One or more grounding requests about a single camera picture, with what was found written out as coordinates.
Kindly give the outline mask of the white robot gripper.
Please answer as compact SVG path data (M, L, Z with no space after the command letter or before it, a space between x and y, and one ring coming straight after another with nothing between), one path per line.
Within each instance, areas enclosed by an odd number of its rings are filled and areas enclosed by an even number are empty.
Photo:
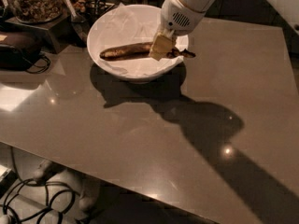
M149 50L149 56L156 61L164 58L176 45L173 35L187 35L194 30L205 15L200 0L164 0L161 9L162 30L158 32Z

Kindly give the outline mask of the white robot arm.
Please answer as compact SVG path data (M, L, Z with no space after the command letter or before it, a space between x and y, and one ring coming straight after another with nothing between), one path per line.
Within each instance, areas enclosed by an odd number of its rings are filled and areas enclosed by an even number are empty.
M178 36L191 33L216 0L164 0L160 24L153 38L149 56L157 61L175 49ZM298 32L299 0L266 0Z

